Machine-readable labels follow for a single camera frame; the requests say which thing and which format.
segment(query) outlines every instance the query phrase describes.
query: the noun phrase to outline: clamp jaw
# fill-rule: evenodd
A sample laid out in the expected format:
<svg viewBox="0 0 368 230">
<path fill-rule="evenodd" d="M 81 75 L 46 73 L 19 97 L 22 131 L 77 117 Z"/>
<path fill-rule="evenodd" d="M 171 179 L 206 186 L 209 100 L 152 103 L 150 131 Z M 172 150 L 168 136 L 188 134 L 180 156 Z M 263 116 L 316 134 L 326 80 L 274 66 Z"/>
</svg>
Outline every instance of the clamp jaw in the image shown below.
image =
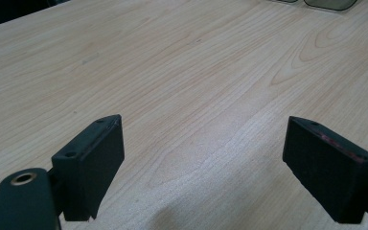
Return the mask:
<svg viewBox="0 0 368 230">
<path fill-rule="evenodd" d="M 336 222 L 361 223 L 368 213 L 365 149 L 316 122 L 290 117 L 283 161 Z"/>
<path fill-rule="evenodd" d="M 27 169 L 0 183 L 0 229 L 61 229 L 61 213 L 95 218 L 124 159 L 121 116 L 95 121 L 52 157 L 48 172 Z"/>
</svg>

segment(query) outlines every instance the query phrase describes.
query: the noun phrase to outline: black object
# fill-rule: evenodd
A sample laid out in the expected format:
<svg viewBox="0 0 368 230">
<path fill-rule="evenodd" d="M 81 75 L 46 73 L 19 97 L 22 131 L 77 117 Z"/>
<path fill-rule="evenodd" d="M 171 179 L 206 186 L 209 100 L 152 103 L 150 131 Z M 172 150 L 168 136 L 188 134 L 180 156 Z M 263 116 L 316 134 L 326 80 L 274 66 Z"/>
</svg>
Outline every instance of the black object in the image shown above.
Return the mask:
<svg viewBox="0 0 368 230">
<path fill-rule="evenodd" d="M 102 118 L 52 157 L 53 168 L 27 169 L 0 184 L 0 229 L 60 229 L 66 220 L 95 218 L 124 161 L 121 116 Z"/>
<path fill-rule="evenodd" d="M 333 220 L 368 212 L 368 151 L 316 122 L 290 117 L 283 160 Z"/>
<path fill-rule="evenodd" d="M 69 0 L 0 0 L 0 24 Z"/>
<path fill-rule="evenodd" d="M 282 2 L 294 3 L 298 0 L 279 0 Z M 351 8 L 357 0 L 304 0 L 310 7 L 321 8 L 333 11 L 345 11 Z"/>
</svg>

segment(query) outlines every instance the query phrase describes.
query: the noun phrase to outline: light wood tabletop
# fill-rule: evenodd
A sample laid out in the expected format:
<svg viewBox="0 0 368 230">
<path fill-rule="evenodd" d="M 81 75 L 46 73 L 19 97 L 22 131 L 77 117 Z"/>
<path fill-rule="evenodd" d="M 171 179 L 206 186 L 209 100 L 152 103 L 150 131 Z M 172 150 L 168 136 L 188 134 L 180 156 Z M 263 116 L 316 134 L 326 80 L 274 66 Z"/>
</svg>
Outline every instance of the light wood tabletop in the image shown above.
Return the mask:
<svg viewBox="0 0 368 230">
<path fill-rule="evenodd" d="M 368 150 L 368 0 L 72 0 L 0 25 L 0 181 L 121 114 L 126 159 L 63 229 L 368 229 L 282 161 L 288 116 Z"/>
</svg>

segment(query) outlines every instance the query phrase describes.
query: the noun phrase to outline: red mark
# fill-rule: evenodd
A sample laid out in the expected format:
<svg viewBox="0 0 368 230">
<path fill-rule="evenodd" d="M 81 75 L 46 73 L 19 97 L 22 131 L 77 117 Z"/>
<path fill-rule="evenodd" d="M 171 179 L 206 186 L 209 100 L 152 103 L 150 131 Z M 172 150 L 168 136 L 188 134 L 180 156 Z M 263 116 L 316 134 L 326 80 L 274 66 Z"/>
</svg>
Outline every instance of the red mark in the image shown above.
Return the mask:
<svg viewBox="0 0 368 230">
<path fill-rule="evenodd" d="M 318 135 L 321 136 L 322 140 L 328 142 L 329 144 L 331 144 L 332 146 L 335 146 L 337 149 L 341 150 L 343 153 L 347 154 L 348 156 L 350 156 L 352 159 L 354 159 L 356 162 L 358 163 L 363 163 L 364 159 L 360 156 L 357 156 L 354 152 L 348 151 L 346 149 L 344 149 L 341 145 L 339 145 L 339 143 L 337 143 L 334 139 L 332 139 L 331 137 L 325 135 L 324 133 L 320 132 L 320 131 L 315 131 Z"/>
</svg>

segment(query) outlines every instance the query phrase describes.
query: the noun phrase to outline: screw hole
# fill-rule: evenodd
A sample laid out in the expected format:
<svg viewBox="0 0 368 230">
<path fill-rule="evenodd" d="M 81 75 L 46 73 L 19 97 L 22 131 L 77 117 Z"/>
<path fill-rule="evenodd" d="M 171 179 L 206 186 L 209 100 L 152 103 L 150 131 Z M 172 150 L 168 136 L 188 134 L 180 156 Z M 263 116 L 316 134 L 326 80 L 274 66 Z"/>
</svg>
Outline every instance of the screw hole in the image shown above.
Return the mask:
<svg viewBox="0 0 368 230">
<path fill-rule="evenodd" d="M 74 156 L 76 156 L 76 155 L 77 155 L 77 153 L 76 153 L 76 152 L 74 152 L 74 151 L 69 151 L 69 152 L 66 152 L 64 155 L 65 155 L 66 157 L 74 157 Z"/>
<path fill-rule="evenodd" d="M 26 172 L 12 179 L 11 184 L 14 186 L 24 185 L 33 181 L 36 177 L 37 177 L 36 173 Z"/>
</svg>

